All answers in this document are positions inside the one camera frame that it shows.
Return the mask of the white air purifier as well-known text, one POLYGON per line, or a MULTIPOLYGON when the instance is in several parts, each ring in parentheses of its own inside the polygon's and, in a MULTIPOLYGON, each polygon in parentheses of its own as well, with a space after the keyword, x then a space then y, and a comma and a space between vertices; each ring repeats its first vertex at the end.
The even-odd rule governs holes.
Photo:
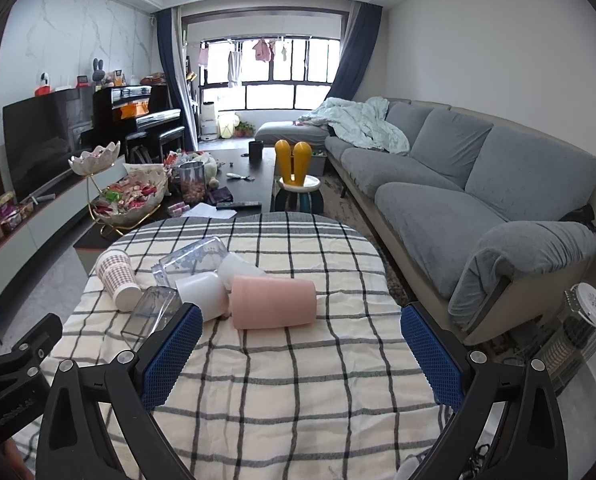
POLYGON ((215 136, 217 134, 217 113, 213 101, 201 104, 200 124, 202 136, 215 136))

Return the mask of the red dotted paper cup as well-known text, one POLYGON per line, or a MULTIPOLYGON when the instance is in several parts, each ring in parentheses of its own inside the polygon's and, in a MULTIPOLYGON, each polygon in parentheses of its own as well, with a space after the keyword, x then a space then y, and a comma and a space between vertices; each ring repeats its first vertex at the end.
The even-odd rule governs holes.
POLYGON ((95 272, 120 312, 132 312, 142 290, 130 264, 130 256, 120 249, 107 249, 96 260, 95 272))

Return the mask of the clear snack jar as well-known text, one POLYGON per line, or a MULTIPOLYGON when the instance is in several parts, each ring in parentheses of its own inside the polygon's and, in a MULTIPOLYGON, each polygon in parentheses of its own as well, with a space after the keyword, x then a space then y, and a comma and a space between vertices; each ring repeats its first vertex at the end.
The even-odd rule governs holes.
POLYGON ((203 202, 207 192, 205 164, 201 160, 193 160, 180 166, 179 186, 187 205, 194 207, 203 202))

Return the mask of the dark coffee table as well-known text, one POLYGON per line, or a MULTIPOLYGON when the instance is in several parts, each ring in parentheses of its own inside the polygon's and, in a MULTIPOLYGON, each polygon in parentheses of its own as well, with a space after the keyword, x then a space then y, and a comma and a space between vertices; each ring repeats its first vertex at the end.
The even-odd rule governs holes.
MULTIPOLYGON (((237 211, 237 217, 247 214, 263 214, 272 210, 273 187, 275 183, 275 152, 273 148, 263 148, 259 160, 251 162, 248 145, 231 150, 210 150, 209 154, 220 168, 217 180, 220 186, 227 186, 236 203, 255 202, 258 208, 237 211)), ((92 226, 73 245, 86 273, 92 272, 98 256, 112 243, 119 240, 123 231, 92 226)))

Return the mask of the grey sectional sofa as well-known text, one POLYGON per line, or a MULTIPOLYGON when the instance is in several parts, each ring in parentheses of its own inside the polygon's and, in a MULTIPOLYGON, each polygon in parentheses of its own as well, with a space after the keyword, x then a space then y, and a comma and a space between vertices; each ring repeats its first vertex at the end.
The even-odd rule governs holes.
POLYGON ((447 104, 391 101, 383 122, 407 153, 299 120, 255 137, 324 150, 415 297, 464 344, 543 322, 571 286, 596 286, 595 156, 447 104))

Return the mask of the gold tiered snack tray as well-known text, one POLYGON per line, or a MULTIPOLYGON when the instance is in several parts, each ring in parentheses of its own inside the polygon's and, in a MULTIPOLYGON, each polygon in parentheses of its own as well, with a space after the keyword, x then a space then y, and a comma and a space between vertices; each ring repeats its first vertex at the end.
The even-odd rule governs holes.
POLYGON ((118 161, 122 145, 110 142, 71 156, 74 174, 85 179, 87 209, 92 222, 104 231, 123 235, 149 219, 168 192, 169 177, 162 164, 123 164, 126 175, 102 188, 95 177, 118 161))

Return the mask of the black television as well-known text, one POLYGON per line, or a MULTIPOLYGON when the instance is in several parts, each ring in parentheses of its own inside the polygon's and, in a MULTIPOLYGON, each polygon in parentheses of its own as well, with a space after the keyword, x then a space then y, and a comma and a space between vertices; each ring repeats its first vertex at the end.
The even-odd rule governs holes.
POLYGON ((9 104, 2 124, 14 194, 23 200, 68 171, 72 156, 92 148, 92 90, 60 90, 9 104))

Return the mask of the black mug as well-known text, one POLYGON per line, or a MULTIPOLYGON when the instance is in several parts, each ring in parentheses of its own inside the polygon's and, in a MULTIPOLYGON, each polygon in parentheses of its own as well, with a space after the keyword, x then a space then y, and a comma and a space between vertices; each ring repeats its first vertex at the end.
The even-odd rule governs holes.
POLYGON ((251 141, 249 143, 250 162, 259 162, 263 156, 264 143, 262 141, 251 141))

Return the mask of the black upright piano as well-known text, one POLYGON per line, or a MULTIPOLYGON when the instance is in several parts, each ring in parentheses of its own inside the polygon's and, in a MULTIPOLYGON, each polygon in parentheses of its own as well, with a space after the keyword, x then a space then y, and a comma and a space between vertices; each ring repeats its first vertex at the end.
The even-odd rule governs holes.
POLYGON ((183 126, 181 111, 171 105, 166 84, 109 87, 92 95, 92 146, 120 142, 125 157, 130 134, 178 126, 183 126))

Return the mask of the blue right curtain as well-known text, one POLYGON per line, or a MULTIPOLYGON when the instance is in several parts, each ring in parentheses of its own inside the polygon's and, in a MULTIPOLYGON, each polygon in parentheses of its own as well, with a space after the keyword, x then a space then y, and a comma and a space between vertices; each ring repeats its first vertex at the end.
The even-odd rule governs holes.
POLYGON ((343 36, 338 70, 327 98, 351 100, 359 90, 378 39, 383 8, 355 2, 343 36))

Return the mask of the electric space heater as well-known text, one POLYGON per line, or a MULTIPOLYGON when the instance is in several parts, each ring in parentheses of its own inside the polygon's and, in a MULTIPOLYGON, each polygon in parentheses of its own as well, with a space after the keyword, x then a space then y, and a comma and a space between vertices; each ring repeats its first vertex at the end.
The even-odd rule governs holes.
POLYGON ((578 283, 564 292, 564 298, 553 330, 536 354, 556 394, 565 390, 596 351, 596 288, 578 283))

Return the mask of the black piano bench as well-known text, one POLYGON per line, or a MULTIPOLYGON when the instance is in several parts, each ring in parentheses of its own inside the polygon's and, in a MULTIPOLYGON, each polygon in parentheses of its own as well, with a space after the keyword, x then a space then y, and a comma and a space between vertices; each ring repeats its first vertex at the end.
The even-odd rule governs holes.
POLYGON ((130 164, 163 164, 168 154, 183 148, 184 127, 153 129, 130 134, 125 139, 130 164))

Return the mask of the blue left curtain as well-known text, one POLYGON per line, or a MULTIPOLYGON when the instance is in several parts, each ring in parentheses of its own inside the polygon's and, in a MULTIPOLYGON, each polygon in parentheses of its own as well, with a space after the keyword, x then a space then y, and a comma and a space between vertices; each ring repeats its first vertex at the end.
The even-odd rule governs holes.
POLYGON ((169 86, 173 107, 181 111, 185 128, 183 147, 185 151, 193 152, 198 148, 197 128, 186 82, 179 17, 175 9, 166 8, 157 12, 155 18, 163 73, 169 86))

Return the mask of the clear plastic cup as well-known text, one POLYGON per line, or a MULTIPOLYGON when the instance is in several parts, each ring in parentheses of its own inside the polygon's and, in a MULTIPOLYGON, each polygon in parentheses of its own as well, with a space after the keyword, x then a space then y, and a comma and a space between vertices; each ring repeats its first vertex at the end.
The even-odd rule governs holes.
POLYGON ((159 286, 174 288, 182 278, 216 271, 227 256, 228 250, 218 237, 206 237, 164 256, 151 272, 159 286))

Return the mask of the checked white tablecloth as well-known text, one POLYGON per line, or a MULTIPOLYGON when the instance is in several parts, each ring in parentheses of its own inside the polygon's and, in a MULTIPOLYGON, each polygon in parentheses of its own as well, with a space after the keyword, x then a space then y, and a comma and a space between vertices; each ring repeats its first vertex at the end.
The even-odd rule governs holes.
POLYGON ((139 284, 163 256, 218 237, 267 274, 311 281, 312 324, 203 326, 156 422, 197 479, 390 479, 451 417, 400 333, 377 249, 311 214, 170 219, 121 237, 139 284))

